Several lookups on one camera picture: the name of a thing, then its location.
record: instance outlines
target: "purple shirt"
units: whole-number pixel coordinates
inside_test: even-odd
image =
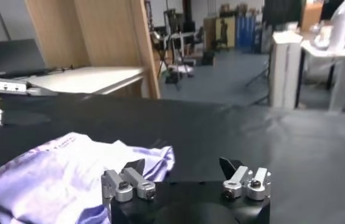
[[[100,175],[142,158],[153,181],[175,163],[171,147],[106,144],[77,133],[29,150],[0,167],[0,223],[108,223]]]

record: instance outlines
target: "black table surface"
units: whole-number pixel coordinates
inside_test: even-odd
[[[143,147],[166,141],[176,156],[172,181],[224,180],[218,158],[240,159],[270,169],[272,223],[345,223],[345,114],[84,94],[9,99],[0,108],[49,117],[0,128],[0,166],[72,131]]]

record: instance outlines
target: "screw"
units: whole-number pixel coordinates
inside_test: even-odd
[[[123,181],[123,182],[119,183],[119,185],[118,185],[118,189],[119,190],[124,190],[124,189],[126,189],[128,187],[129,187],[129,183],[126,182],[126,181]]]
[[[252,180],[251,187],[253,188],[259,188],[262,185],[262,183],[258,180]]]
[[[145,196],[147,197],[148,200],[152,200],[156,196],[156,191],[148,191]]]
[[[227,199],[227,200],[233,200],[234,199],[234,193],[231,190],[225,190],[223,192],[223,196]]]

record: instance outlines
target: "white desk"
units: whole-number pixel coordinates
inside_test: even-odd
[[[310,54],[313,58],[328,58],[332,59],[336,63],[335,74],[336,84],[332,91],[330,99],[329,111],[341,112],[345,105],[345,49],[341,51],[322,51],[310,44],[309,40],[305,40],[301,43],[302,57],[301,64],[299,65],[299,81],[298,81],[298,96],[302,85],[302,73],[304,67],[305,53]]]
[[[29,77],[29,83],[61,93],[109,94],[143,79],[142,68],[86,67]]]
[[[164,37],[164,50],[167,50],[167,41],[168,39],[179,39],[180,38],[180,48],[182,52],[182,57],[184,57],[184,38],[194,36],[195,32],[188,32],[188,33],[174,33],[171,37],[166,36]]]

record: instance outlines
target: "table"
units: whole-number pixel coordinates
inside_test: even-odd
[[[182,57],[184,58],[184,38],[194,36],[195,32],[187,32],[187,33],[174,33],[171,36],[164,37],[164,50],[167,50],[167,41],[169,39],[179,39],[180,38],[180,48],[182,52]]]
[[[338,62],[336,67],[333,68],[336,74],[336,82],[332,91],[329,111],[341,112],[345,104],[345,49],[341,51],[321,51],[312,46],[310,40],[305,40],[301,43],[301,61],[299,64],[296,107],[299,105],[306,53],[315,58],[330,58],[333,62]]]
[[[109,94],[142,80],[143,72],[142,68],[85,67],[23,80],[61,93]]]
[[[345,114],[60,94],[0,102],[50,121],[0,129],[0,166],[71,131],[95,141],[174,147],[171,181],[224,180],[218,157],[270,169],[271,222],[345,223]]]

